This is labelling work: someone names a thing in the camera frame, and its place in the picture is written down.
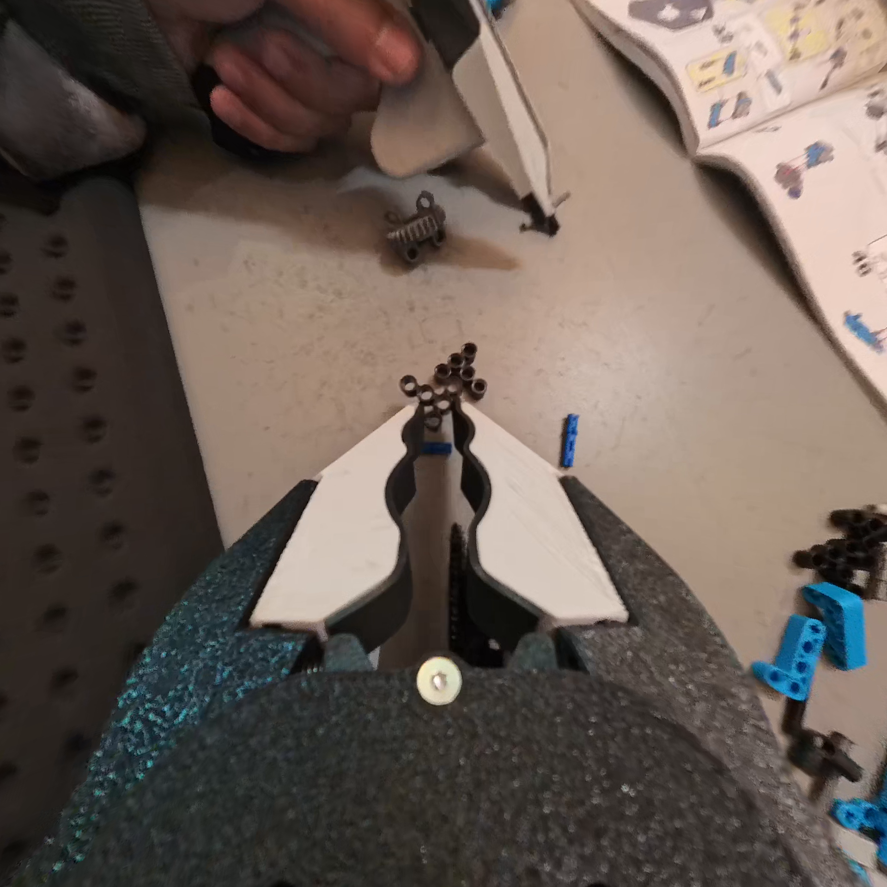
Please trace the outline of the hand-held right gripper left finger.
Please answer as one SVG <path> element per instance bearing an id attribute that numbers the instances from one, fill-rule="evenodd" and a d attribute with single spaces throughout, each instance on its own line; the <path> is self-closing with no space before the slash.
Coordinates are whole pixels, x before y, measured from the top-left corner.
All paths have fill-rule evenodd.
<path id="1" fill-rule="evenodd" d="M 324 468 L 264 580 L 249 626 L 350 634 L 368 653 L 403 626 L 413 599 L 404 514 L 424 444 L 417 407 L 392 418 Z"/>

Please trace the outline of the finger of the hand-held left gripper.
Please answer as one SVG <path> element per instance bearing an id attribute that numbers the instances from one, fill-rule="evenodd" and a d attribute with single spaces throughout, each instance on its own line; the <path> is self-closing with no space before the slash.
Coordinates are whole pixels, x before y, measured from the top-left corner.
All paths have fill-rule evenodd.
<path id="1" fill-rule="evenodd" d="M 468 108 L 474 123 L 505 172 L 516 196 L 529 194 L 529 183 L 522 168 L 522 153 L 509 128 L 508 118 L 519 135 L 533 136 L 526 122 L 520 123 L 522 103 L 514 92 L 508 70 L 487 27 L 478 19 L 478 35 L 452 67 L 452 81 Z"/>
<path id="2" fill-rule="evenodd" d="M 526 122 L 533 130 L 533 136 L 529 134 L 519 135 L 512 120 L 515 112 L 511 113 L 509 128 L 516 139 L 516 143 L 523 151 L 522 168 L 529 183 L 529 194 L 522 197 L 522 205 L 530 218 L 529 225 L 524 225 L 522 230 L 536 230 L 546 236 L 555 236 L 560 230 L 560 223 L 556 217 L 556 209 L 569 198 L 570 193 L 555 196 L 552 182 L 552 163 L 550 145 L 542 121 L 536 107 L 533 105 L 529 94 L 522 82 L 522 78 L 516 67 L 516 63 L 507 49 L 504 37 L 498 30 L 498 24 L 503 20 L 504 12 L 512 5 L 512 2 L 480 2 L 480 8 L 486 19 L 487 27 L 491 32 L 504 66 L 509 72 L 514 92 L 522 103 L 522 117 L 520 123 Z"/>

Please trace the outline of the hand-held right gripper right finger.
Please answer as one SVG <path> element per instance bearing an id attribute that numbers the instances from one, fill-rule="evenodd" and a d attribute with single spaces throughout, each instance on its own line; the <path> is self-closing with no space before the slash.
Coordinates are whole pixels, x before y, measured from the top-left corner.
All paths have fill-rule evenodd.
<path id="1" fill-rule="evenodd" d="M 629 610 L 561 472 L 472 405 L 453 410 L 466 532 L 467 605 L 512 653 L 532 632 L 626 625 Z"/>

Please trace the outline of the black connector piece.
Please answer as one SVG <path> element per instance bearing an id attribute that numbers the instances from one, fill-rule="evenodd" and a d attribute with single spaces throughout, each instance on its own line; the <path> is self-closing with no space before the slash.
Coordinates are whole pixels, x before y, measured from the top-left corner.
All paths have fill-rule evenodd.
<path id="1" fill-rule="evenodd" d="M 417 406 L 427 432 L 442 432 L 463 402 L 485 398 L 490 386 L 477 368 L 478 352 L 478 345 L 467 341 L 436 364 L 426 380 L 409 373 L 398 379 L 400 393 Z"/>

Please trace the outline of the person's left forearm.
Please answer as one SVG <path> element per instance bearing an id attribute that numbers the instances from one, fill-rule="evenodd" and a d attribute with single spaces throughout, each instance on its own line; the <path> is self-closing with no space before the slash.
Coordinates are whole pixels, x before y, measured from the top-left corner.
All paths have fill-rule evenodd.
<path id="1" fill-rule="evenodd" d="M 182 127 L 207 116 L 146 2 L 2 2 L 1 151 L 18 172 L 59 179 Z"/>

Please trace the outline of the grey desk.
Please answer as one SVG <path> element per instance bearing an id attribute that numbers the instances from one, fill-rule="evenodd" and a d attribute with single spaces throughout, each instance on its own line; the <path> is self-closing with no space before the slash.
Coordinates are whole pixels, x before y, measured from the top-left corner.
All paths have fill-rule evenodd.
<path id="1" fill-rule="evenodd" d="M 568 2 L 516 5 L 507 46 L 570 193 L 554 238 L 484 154 L 393 181 L 366 129 L 272 170 L 164 143 L 139 202 L 228 547 L 405 404 L 467 341 L 479 410 L 676 571 L 743 665 L 801 610 L 793 552 L 885 503 L 885 415 L 809 313 L 757 204 L 687 157 L 658 89 Z M 446 240 L 407 267 L 384 215 L 431 192 Z"/>

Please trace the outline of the person's left hand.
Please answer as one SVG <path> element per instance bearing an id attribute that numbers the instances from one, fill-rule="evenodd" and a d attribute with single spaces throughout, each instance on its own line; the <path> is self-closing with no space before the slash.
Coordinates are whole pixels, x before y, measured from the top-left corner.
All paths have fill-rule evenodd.
<path id="1" fill-rule="evenodd" d="M 258 27 L 250 36 L 210 37 L 204 56 L 218 78 L 213 115 L 260 148 L 309 152 L 374 109 L 382 86 L 410 83 L 419 72 L 419 41 L 387 2 L 279 4 L 327 54 L 302 36 Z"/>

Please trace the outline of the dark grey gear block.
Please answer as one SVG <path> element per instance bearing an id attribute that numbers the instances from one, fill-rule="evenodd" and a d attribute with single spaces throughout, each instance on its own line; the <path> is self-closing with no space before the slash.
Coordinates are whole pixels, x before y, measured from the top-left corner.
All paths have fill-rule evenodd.
<path id="1" fill-rule="evenodd" d="M 407 267 L 420 264 L 427 247 L 439 249 L 446 240 L 446 213 L 428 191 L 419 193 L 411 216 L 390 209 L 384 220 L 388 226 L 386 240 Z"/>

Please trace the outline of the pile of small building pieces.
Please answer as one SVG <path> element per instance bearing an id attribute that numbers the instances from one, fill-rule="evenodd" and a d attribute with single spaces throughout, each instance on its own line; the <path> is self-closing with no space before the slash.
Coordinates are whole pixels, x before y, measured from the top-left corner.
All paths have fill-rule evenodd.
<path id="1" fill-rule="evenodd" d="M 811 575 L 800 591 L 809 614 L 790 616 L 774 658 L 754 661 L 751 674 L 784 700 L 781 730 L 790 766 L 808 778 L 809 798 L 828 823 L 867 843 L 862 860 L 842 854 L 861 885 L 875 885 L 886 869 L 885 762 L 867 796 L 837 797 L 838 783 L 859 784 L 866 773 L 846 735 L 807 726 L 805 714 L 821 663 L 843 673 L 869 664 L 866 605 L 885 603 L 886 507 L 840 508 L 827 520 L 834 535 L 792 556 Z"/>

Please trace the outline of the black perforated chair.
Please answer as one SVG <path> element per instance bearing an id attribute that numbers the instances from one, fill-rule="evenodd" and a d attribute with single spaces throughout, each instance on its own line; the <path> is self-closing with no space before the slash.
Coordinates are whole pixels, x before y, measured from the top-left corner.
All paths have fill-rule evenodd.
<path id="1" fill-rule="evenodd" d="M 2 201 L 2 880 L 223 549 L 132 187 Z"/>

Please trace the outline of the building instruction booklet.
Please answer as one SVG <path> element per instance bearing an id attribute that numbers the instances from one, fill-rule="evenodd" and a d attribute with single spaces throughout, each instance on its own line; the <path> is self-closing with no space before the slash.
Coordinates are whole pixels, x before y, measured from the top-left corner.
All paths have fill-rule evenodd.
<path id="1" fill-rule="evenodd" d="M 739 177 L 814 314 L 886 396 L 886 11 L 878 1 L 574 2 Z"/>

